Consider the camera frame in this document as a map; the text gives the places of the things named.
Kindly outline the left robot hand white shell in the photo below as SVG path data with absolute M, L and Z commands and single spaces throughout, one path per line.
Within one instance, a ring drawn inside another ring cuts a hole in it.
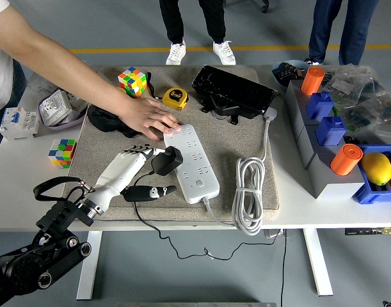
M 129 202 L 153 201 L 176 191 L 174 185 L 129 185 L 149 158 L 153 158 L 151 175 L 156 173 L 165 176 L 183 163 L 180 150 L 173 146 L 163 150 L 148 145 L 134 145 L 119 153 L 107 166 L 93 191 L 86 195 L 86 204 L 101 215 L 109 208 L 111 200 L 119 195 Z

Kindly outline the person's left hand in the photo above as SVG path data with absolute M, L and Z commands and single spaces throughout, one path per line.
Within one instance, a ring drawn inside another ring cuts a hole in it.
M 174 115 L 163 110 L 159 102 L 149 98 L 128 98 L 117 115 L 128 127 L 153 141 L 161 140 L 155 130 L 170 135 L 181 129 Z

